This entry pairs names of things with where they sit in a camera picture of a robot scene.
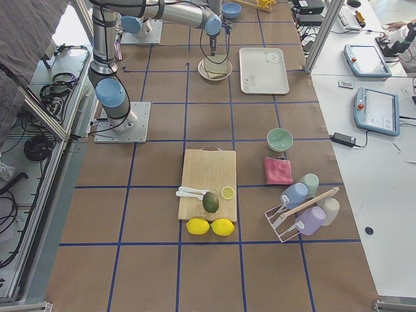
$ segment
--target pink cloth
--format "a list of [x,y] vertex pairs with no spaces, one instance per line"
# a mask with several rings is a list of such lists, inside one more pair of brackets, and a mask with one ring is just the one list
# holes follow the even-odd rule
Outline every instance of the pink cloth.
[[267,184],[293,184],[290,161],[265,157],[265,172]]

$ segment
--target white table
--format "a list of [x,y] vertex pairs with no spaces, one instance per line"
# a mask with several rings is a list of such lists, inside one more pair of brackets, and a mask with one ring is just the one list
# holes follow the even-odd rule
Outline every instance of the white table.
[[[356,127],[352,110],[360,86],[397,94],[400,114],[416,117],[410,78],[369,82],[348,77],[355,84],[353,90],[339,88],[339,79],[346,77],[312,75],[330,134],[350,135],[364,145],[365,132]],[[370,271],[382,296],[416,298],[416,164],[405,162],[416,160],[415,138],[416,127],[401,127],[398,137],[369,133],[363,149],[333,143]],[[365,233],[367,226],[373,235]]]
[[[364,29],[372,31],[383,31],[380,22],[377,20],[373,9],[366,0],[361,0],[361,6],[353,9],[362,13],[365,18],[366,27]],[[344,56],[344,46],[346,44],[361,44],[376,46],[376,37],[378,32],[348,32],[345,34],[337,34],[341,32],[338,22],[335,21],[332,31],[325,41],[319,58],[312,70],[313,75],[353,75],[349,65],[346,63]],[[388,64],[393,77],[407,77],[403,66],[397,63]]]

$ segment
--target dish rack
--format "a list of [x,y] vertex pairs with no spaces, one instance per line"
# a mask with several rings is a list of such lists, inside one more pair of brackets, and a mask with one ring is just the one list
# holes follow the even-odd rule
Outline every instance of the dish rack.
[[[319,196],[316,196],[291,210],[285,209],[283,206],[284,203],[281,203],[280,205],[277,205],[265,212],[266,219],[268,223],[270,224],[270,226],[272,227],[274,233],[279,238],[279,240],[281,242],[286,242],[289,239],[297,236],[297,234],[299,234],[300,232],[299,230],[297,230],[296,233],[294,233],[293,235],[290,235],[289,237],[285,237],[286,235],[288,235],[293,230],[304,228],[304,224],[301,221],[298,221],[298,222],[295,221],[293,224],[288,226],[287,224],[289,223],[289,221],[285,222],[286,220],[288,220],[288,217],[301,211],[302,209],[305,209],[306,207],[311,206],[314,203],[319,202],[320,200],[325,200],[326,198],[332,197],[338,191],[339,191],[339,187],[333,187],[329,191]],[[280,229],[283,228],[284,224],[286,224],[286,230],[279,231],[279,228]]]

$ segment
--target white tray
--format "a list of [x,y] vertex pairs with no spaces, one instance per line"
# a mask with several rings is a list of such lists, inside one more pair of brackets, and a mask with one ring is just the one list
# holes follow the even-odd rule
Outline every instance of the white tray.
[[286,94],[289,92],[283,51],[279,48],[240,49],[241,91],[247,94]]

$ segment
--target white plastic spoon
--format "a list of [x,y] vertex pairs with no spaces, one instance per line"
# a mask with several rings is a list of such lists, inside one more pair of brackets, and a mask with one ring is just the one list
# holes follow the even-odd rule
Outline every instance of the white plastic spoon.
[[179,187],[178,190],[181,192],[190,192],[190,193],[198,193],[205,195],[205,193],[212,192],[211,190],[198,190],[197,188],[192,187]]
[[197,199],[199,199],[199,200],[202,200],[202,198],[203,198],[203,195],[198,195],[198,194],[193,194],[193,193],[181,192],[180,190],[179,190],[179,191],[177,191],[177,192],[175,193],[175,195],[176,195],[176,196],[179,196],[179,197],[195,197],[195,198],[197,198]]

